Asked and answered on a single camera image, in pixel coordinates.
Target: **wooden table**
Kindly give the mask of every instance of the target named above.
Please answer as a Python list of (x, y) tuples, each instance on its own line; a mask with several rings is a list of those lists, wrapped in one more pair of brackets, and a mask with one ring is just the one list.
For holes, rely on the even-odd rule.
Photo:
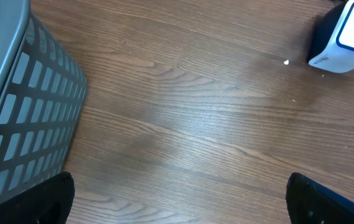
[(292, 172), (354, 201), (354, 71), (305, 62), (336, 4), (34, 0), (88, 79), (69, 223), (289, 223)]

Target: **basket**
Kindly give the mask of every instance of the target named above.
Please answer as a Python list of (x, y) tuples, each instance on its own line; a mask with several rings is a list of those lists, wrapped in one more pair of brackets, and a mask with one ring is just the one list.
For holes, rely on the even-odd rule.
[(0, 203), (62, 170), (86, 89), (30, 1), (0, 0)]

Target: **wooden floor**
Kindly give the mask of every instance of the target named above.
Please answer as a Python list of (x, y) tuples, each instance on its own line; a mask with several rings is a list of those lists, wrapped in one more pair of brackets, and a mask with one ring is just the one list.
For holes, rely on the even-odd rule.
[(289, 223), (292, 172), (354, 201), (354, 71), (305, 62), (336, 4), (33, 0), (88, 79), (68, 223)]

